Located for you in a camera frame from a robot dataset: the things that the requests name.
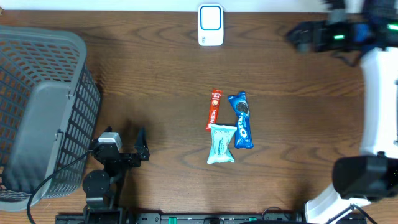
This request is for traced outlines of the mint green wipes pack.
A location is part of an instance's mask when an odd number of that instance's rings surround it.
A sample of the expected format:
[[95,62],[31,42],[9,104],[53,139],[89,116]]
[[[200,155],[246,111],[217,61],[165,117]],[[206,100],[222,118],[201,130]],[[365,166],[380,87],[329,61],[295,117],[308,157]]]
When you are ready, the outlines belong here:
[[211,149],[207,163],[234,162],[234,157],[229,150],[229,144],[237,127],[211,124]]

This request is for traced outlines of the red Nescafe coffee stick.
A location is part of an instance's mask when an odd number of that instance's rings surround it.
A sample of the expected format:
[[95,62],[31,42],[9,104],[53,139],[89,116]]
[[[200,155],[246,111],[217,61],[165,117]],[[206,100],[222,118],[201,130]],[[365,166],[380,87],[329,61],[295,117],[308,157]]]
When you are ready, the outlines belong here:
[[211,125],[216,124],[217,122],[222,94],[223,91],[218,89],[213,89],[213,91],[211,92],[211,105],[208,115],[208,121],[206,124],[207,131],[211,131]]

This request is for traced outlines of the blue Oreo cookie pack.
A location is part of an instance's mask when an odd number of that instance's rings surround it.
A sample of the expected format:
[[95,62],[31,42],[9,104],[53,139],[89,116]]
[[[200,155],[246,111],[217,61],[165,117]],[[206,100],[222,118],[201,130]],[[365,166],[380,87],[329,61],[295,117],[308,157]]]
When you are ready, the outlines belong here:
[[241,91],[237,95],[229,95],[228,101],[237,116],[234,146],[237,149],[252,149],[254,147],[252,141],[250,127],[250,109],[246,98],[246,92]]

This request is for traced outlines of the teal mouthwash bottle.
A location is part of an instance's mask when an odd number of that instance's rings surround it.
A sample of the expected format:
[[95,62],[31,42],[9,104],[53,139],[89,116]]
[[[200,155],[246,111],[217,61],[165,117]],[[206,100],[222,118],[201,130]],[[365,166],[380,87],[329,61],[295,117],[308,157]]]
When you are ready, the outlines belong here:
[[354,25],[353,43],[362,52],[367,52],[374,40],[374,34],[371,26],[366,23],[358,23]]

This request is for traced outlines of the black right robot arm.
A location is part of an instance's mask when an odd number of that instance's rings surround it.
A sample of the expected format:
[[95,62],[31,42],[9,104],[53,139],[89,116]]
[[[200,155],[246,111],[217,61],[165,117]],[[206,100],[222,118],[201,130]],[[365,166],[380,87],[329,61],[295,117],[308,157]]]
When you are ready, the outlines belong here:
[[365,1],[362,19],[351,21],[344,1],[330,1],[324,21],[305,21],[286,34],[299,52],[331,52],[359,65],[364,77],[364,131],[359,155],[338,159],[331,184],[309,200],[297,223],[337,223],[365,206],[397,196],[397,7]]

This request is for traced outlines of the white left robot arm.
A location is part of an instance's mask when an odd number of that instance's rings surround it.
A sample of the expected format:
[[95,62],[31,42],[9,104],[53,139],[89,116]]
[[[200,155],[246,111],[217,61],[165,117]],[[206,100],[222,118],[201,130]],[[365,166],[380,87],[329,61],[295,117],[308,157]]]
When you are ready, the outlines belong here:
[[119,133],[113,132],[111,127],[106,128],[90,144],[89,154],[104,167],[91,171],[83,179],[83,190],[86,193],[84,224],[123,224],[134,221],[128,209],[119,205],[119,199],[127,172],[150,158],[145,129],[141,128],[138,132],[135,152],[121,152],[122,145]]

